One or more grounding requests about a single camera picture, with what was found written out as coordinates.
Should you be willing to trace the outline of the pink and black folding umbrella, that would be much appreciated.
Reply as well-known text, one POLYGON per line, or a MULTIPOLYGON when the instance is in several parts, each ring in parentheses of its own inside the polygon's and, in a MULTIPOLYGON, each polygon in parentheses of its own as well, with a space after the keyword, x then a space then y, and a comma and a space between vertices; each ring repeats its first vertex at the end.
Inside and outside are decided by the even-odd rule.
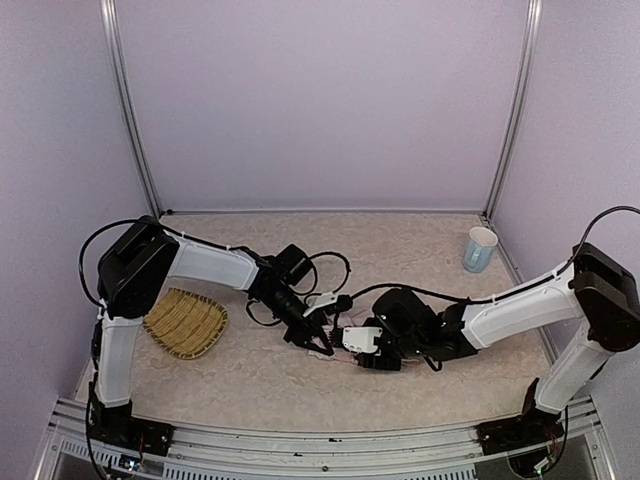
POLYGON ((365 354, 368 351, 353 343, 354 339, 362 337, 362 334, 355 334, 356 328, 364 326, 368 314, 364 309, 356 310, 354 313, 342 313, 337 320, 337 328, 334 328, 333 318, 323 326, 323 330, 331 343, 333 354, 330 356, 316 351, 308 350, 307 355, 321 361, 337 361, 356 365, 358 354, 365 354))

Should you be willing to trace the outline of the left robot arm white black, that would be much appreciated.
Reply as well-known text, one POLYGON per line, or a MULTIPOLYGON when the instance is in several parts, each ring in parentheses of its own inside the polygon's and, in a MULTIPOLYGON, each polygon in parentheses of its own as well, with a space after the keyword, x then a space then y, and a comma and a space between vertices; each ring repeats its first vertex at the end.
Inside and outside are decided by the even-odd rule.
POLYGON ((149 216, 121 221, 125 232, 97 265, 99 352, 94 398, 107 412, 131 414, 131 371, 144 317, 172 283, 198 282, 246 294, 285 326, 284 340, 331 356, 323 314, 294 288, 313 272, 310 256, 295 244, 275 255, 247 246, 224 246, 166 227, 149 216))

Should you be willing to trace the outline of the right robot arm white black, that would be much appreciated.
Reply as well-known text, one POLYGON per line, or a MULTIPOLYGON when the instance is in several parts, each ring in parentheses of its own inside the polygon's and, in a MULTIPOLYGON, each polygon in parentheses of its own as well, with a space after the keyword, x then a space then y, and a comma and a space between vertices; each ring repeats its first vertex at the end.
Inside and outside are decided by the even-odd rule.
POLYGON ((639 296, 630 271, 590 243, 569 265, 494 298, 434 312, 407 288, 385 292, 343 346, 360 366, 397 370, 421 357, 435 371, 525 331, 577 319, 580 327, 549 372, 527 390, 521 418, 554 423, 571 398, 614 354, 639 343, 639 296))

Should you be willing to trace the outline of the woven bamboo tray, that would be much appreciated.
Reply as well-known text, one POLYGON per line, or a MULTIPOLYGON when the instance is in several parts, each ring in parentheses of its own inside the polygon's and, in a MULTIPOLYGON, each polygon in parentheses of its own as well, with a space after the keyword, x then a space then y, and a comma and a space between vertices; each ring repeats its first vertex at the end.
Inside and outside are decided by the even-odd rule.
POLYGON ((201 294, 170 287, 144 317, 143 327, 165 351, 181 360, 206 354, 228 325, 228 312, 201 294))

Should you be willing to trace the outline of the light blue paper cup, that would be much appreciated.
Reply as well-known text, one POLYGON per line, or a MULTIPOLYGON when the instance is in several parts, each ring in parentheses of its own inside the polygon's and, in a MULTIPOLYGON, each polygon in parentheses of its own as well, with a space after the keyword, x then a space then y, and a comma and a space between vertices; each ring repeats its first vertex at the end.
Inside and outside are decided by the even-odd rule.
POLYGON ((498 246, 498 236, 486 227, 476 226, 469 230, 462 264, 471 273, 481 273, 489 265, 498 246))

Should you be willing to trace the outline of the aluminium front rail frame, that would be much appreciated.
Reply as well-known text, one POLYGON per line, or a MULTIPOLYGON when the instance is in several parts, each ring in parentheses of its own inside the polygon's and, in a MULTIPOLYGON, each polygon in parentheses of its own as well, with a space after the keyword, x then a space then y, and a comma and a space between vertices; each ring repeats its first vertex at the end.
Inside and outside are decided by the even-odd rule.
MULTIPOLYGON (((569 404, 569 433, 558 466, 542 479, 623 479, 590 397, 569 404)), ((82 462, 80 478, 96 479, 85 438, 84 402, 59 398, 27 479, 54 479, 63 461, 82 462)), ((167 456, 143 453, 138 470, 118 467, 136 452, 92 444, 95 460, 112 462, 130 479, 473 479, 485 462, 502 463, 542 448, 486 454, 471 421, 380 431, 295 432, 209 426, 158 419, 174 426, 167 456)))

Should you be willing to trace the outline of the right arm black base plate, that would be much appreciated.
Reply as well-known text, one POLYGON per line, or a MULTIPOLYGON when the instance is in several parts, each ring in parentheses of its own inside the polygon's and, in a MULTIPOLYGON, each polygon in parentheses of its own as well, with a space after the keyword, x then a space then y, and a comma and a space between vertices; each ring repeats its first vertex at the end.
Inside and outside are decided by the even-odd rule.
POLYGON ((560 414, 534 409, 513 417, 483 422, 476 427, 483 454, 508 452, 562 437, 565 428, 560 417, 560 414))

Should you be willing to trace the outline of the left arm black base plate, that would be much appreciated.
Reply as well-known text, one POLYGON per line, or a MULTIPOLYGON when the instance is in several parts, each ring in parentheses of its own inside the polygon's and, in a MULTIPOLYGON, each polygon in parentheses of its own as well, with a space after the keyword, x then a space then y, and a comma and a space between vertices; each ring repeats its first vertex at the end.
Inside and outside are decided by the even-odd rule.
POLYGON ((168 455, 174 427, 169 423, 146 420, 116 409, 89 415, 89 436, 104 444, 142 454, 168 455))

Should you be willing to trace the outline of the left aluminium corner post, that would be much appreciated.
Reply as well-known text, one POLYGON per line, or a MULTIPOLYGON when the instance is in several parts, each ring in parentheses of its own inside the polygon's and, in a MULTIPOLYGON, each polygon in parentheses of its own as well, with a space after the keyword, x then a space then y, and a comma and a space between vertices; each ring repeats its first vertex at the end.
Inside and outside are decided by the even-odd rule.
POLYGON ((160 218, 163 214, 163 209, 151 173, 150 165, 146 157, 135 114, 133 97, 131 95, 127 77, 125 55, 120 36, 116 2, 114 0, 101 0, 99 5, 111 68, 115 80, 117 97, 133 156, 134 166, 137 171, 143 196, 146 200, 149 211, 155 218, 160 218))

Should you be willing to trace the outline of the aluminium corner post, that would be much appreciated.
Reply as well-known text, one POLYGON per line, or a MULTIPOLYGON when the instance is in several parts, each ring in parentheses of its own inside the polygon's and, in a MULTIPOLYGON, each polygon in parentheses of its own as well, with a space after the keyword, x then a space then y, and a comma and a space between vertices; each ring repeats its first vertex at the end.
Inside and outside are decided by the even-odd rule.
POLYGON ((133 97, 131 95, 127 77, 125 55, 120 36, 116 2, 114 0, 101 0, 99 5, 111 68, 115 80, 117 97, 133 156, 134 166, 137 171, 143 196, 146 200, 149 211, 155 218, 160 218, 163 214, 163 209, 151 173, 150 165, 146 157, 135 114, 133 97))
POLYGON ((493 222, 501 194, 506 185, 508 170, 526 105, 526 96, 535 59, 542 11, 542 0, 530 0, 527 2, 526 23, 518 62, 516 83, 507 118, 506 130, 499 152, 498 164, 483 209, 483 218, 488 223, 493 222))

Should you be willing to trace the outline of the right aluminium corner post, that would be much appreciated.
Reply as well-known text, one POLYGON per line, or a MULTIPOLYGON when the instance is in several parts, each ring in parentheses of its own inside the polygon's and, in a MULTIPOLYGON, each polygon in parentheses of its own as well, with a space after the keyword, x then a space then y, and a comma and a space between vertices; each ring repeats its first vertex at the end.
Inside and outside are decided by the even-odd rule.
POLYGON ((526 23, 518 62, 516 83, 507 118, 506 130, 499 152, 498 164, 483 209, 483 218, 488 223, 493 222, 501 194, 506 185, 508 170, 526 105, 526 96, 535 59, 542 11, 542 0, 530 0, 527 2, 526 23))

